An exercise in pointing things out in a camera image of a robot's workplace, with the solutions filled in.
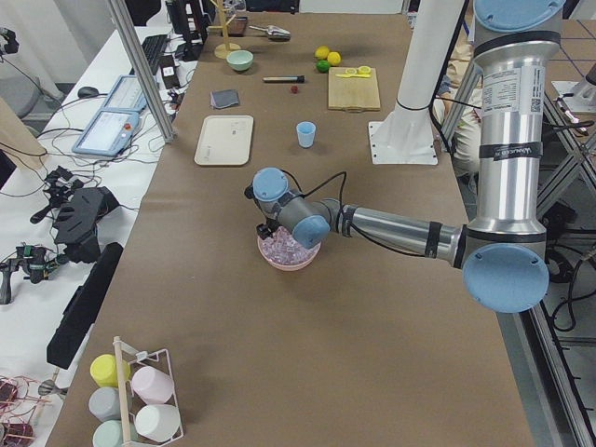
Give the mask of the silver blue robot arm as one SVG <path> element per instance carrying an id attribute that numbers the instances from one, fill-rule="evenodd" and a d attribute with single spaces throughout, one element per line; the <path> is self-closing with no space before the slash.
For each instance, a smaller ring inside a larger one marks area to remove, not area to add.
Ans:
<path id="1" fill-rule="evenodd" d="M 478 1 L 472 63 L 482 73 L 477 213 L 451 227 L 348 205 L 310 201 L 276 168 L 259 170 L 245 194 L 269 237 L 286 228 L 306 248 L 330 232 L 391 251 L 438 258 L 463 272 L 468 293 L 501 313 L 534 307 L 549 286 L 546 230 L 536 216 L 546 66 L 561 41 L 560 1 Z"/>

